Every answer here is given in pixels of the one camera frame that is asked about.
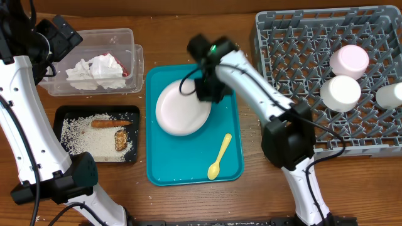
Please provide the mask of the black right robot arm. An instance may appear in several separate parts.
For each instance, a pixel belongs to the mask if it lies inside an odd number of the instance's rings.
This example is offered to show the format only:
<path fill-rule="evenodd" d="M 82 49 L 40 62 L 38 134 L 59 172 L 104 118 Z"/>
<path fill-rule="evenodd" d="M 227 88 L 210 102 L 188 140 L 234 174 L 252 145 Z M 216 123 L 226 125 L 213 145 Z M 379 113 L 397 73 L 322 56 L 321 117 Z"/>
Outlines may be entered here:
<path fill-rule="evenodd" d="M 218 104 L 225 96 L 238 94 L 258 115 L 261 148 L 286 176 L 295 199 L 296 224 L 330 225 L 333 216 L 313 167 L 316 137 L 310 107 L 294 103 L 270 85 L 225 36 L 214 42 L 194 36 L 187 51 L 202 72 L 193 91 L 198 100 Z"/>

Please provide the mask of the small pink plate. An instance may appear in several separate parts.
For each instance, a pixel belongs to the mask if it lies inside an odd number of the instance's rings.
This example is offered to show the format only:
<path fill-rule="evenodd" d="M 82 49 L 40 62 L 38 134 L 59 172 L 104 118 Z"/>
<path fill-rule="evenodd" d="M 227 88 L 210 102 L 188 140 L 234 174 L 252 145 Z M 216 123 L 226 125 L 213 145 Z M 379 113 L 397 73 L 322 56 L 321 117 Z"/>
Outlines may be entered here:
<path fill-rule="evenodd" d="M 329 65 L 335 75 L 346 75 L 355 80 L 361 78 L 369 64 L 367 52 L 357 45 L 346 45 L 330 57 Z"/>

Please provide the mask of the pile of white rice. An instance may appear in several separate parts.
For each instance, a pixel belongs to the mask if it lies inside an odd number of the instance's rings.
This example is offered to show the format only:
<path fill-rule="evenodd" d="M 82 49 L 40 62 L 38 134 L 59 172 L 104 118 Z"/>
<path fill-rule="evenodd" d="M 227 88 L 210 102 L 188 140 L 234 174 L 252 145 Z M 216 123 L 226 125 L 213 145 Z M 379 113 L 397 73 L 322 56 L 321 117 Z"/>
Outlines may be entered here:
<path fill-rule="evenodd" d="M 110 114 L 92 114 L 78 118 L 64 119 L 60 133 L 60 143 L 72 156 L 88 152 L 96 162 L 125 162 L 135 153 L 134 141 L 129 134 L 129 125 L 121 127 L 94 128 L 90 123 L 94 120 L 129 121 L 127 117 L 116 117 Z M 114 135 L 118 130 L 128 134 L 128 145 L 122 151 L 115 150 Z"/>

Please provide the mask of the cream cup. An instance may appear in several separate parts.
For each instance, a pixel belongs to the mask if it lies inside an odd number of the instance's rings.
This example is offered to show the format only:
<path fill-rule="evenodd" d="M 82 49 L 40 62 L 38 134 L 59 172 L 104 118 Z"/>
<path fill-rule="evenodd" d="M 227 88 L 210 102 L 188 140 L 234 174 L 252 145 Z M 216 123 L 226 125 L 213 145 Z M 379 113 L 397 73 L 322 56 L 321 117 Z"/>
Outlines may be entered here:
<path fill-rule="evenodd" d="M 402 103 L 402 83 L 381 87 L 376 92 L 376 102 L 383 109 L 395 109 Z"/>

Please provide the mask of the red snack wrapper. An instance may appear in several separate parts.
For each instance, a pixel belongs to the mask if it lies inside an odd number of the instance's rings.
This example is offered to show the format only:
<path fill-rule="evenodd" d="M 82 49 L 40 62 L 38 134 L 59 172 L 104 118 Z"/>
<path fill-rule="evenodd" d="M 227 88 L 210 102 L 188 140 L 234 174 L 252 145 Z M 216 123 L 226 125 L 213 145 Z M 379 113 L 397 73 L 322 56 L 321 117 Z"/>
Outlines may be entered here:
<path fill-rule="evenodd" d="M 104 56 L 106 56 L 106 55 L 112 56 L 115 59 L 116 63 L 122 68 L 122 76 L 123 77 L 129 76 L 129 73 L 128 73 L 126 67 L 114 55 L 112 55 L 110 52 L 105 52 Z"/>

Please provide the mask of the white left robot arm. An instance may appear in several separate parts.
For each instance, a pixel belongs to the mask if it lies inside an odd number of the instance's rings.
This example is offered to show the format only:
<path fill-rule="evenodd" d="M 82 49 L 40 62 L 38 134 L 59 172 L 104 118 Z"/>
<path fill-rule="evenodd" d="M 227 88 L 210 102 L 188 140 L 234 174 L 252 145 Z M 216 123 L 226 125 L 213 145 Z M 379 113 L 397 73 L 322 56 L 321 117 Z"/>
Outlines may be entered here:
<path fill-rule="evenodd" d="M 94 225 L 133 225 L 129 212 L 100 186 L 93 157 L 71 156 L 62 147 L 36 89 L 81 42 L 61 16 L 37 21 L 19 0 L 1 2 L 1 127 L 19 177 L 11 196 L 18 205 L 52 200 Z"/>

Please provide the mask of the yellow plastic spoon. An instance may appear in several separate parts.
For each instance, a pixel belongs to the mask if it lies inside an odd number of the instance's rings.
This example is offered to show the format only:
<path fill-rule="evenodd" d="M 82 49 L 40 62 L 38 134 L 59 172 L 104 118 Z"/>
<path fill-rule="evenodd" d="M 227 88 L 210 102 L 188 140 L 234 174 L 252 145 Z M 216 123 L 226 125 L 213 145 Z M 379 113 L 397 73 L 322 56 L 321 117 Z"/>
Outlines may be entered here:
<path fill-rule="evenodd" d="M 231 142 L 231 139 L 232 139 L 232 135 L 229 134 L 229 133 L 227 133 L 224 136 L 224 139 L 222 141 L 222 144 L 221 144 L 219 153 L 217 155 L 217 158 L 216 158 L 215 162 L 212 163 L 208 168 L 207 177 L 208 177 L 209 180 L 214 180 L 219 175 L 219 173 L 220 173 L 220 161 L 222 160 L 222 157 L 223 157 L 225 151 L 227 150 L 227 148 L 228 148 L 228 146 L 229 146 L 229 144 Z"/>

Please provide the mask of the large pink plate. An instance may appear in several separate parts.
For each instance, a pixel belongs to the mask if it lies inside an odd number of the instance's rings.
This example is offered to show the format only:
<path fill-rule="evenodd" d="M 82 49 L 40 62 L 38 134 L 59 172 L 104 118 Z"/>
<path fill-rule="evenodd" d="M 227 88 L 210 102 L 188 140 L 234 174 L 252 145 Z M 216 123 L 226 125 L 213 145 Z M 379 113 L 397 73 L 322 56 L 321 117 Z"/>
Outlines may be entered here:
<path fill-rule="evenodd" d="M 156 102 L 156 120 L 170 135 L 187 136 L 199 130 L 207 121 L 212 104 L 202 102 L 197 94 L 183 95 L 179 91 L 181 80 L 169 84 Z"/>

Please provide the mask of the white napkin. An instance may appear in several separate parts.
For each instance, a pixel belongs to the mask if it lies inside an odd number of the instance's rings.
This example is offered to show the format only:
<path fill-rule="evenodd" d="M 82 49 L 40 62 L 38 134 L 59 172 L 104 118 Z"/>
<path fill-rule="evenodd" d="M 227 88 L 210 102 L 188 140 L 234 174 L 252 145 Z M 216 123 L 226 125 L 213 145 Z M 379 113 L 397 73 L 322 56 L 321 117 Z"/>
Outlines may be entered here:
<path fill-rule="evenodd" d="M 67 80 L 78 90 L 120 89 L 126 86 L 122 68 L 110 55 L 99 55 L 89 61 L 81 59 L 74 68 L 67 69 Z"/>

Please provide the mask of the brown carrot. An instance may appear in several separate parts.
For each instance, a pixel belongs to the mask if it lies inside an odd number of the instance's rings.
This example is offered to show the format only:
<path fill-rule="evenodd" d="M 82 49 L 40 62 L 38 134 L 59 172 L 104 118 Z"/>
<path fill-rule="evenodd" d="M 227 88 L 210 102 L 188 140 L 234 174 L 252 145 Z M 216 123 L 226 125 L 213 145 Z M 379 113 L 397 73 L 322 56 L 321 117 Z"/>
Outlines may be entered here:
<path fill-rule="evenodd" d="M 94 128 L 108 128 L 108 127 L 121 127 L 131 125 L 130 121 L 121 120 L 94 120 L 90 125 Z"/>

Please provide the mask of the cream bowl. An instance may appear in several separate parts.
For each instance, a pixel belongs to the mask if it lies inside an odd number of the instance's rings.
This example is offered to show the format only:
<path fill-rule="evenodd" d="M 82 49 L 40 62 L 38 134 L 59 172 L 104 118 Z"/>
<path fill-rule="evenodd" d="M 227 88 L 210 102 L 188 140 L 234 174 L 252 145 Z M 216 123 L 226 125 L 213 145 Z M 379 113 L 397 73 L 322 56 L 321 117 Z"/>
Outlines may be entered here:
<path fill-rule="evenodd" d="M 347 112 L 352 110 L 361 97 L 361 87 L 351 77 L 337 75 L 326 81 L 320 89 L 323 103 L 331 110 Z"/>

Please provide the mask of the granola bar piece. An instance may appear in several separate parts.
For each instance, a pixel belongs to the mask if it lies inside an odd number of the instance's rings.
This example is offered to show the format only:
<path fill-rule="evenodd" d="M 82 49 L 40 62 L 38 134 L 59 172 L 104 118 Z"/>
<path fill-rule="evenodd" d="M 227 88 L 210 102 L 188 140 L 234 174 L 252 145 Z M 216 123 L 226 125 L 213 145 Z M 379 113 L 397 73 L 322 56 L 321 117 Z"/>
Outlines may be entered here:
<path fill-rule="evenodd" d="M 124 130 L 118 130 L 114 135 L 115 150 L 122 151 L 126 149 L 128 145 L 128 134 Z"/>

